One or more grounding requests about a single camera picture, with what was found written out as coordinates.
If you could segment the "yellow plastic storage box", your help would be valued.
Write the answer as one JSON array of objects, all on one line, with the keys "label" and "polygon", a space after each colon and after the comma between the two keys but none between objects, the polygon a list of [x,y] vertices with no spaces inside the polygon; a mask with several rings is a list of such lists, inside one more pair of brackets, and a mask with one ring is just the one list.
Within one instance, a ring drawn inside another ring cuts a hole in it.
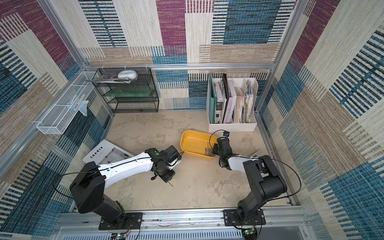
[{"label": "yellow plastic storage box", "polygon": [[205,148],[213,149],[214,144],[217,142],[217,138],[218,137],[211,136],[207,133],[186,130],[182,134],[180,147],[185,155],[210,161],[215,159],[217,155],[213,154],[213,157],[205,156]]}]

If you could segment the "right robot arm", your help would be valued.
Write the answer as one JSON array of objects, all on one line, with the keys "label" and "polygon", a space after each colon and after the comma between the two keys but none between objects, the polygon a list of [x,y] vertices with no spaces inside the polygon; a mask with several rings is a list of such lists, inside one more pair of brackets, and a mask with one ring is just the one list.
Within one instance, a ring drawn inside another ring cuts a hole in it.
[{"label": "right robot arm", "polygon": [[219,165],[230,171],[245,173],[250,193],[238,203],[237,211],[226,215],[234,225],[263,225],[261,208],[287,192],[287,184],[273,160],[261,157],[242,157],[233,153],[228,137],[220,137],[213,145],[213,154],[219,156]]}]

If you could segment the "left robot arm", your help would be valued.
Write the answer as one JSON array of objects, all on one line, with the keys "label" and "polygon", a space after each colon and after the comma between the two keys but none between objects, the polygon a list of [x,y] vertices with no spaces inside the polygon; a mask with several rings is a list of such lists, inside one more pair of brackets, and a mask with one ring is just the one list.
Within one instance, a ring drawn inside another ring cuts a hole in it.
[{"label": "left robot arm", "polygon": [[116,163],[97,165],[94,161],[84,165],[70,185],[70,191],[79,213],[95,213],[113,229],[128,227],[130,218],[118,201],[104,194],[109,186],[144,172],[153,172],[152,180],[160,177],[168,183],[176,174],[174,167],[182,154],[174,146],[163,151],[145,150],[134,157]]}]

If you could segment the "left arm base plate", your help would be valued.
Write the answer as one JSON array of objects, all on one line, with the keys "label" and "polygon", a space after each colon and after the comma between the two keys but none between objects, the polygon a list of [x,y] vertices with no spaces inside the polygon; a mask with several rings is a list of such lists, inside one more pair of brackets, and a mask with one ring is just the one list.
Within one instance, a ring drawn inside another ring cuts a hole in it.
[{"label": "left arm base plate", "polygon": [[141,212],[125,213],[125,215],[118,217],[113,222],[108,222],[104,217],[102,217],[99,224],[99,230],[138,230],[141,227],[142,218],[143,213]]}]

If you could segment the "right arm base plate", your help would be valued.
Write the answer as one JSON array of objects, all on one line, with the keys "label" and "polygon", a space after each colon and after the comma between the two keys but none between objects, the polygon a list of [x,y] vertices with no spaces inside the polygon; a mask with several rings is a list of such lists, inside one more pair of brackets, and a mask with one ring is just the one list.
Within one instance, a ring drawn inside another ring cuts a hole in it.
[{"label": "right arm base plate", "polygon": [[266,224],[265,215],[262,209],[250,214],[240,213],[239,209],[224,209],[223,211],[225,226],[262,226]]}]

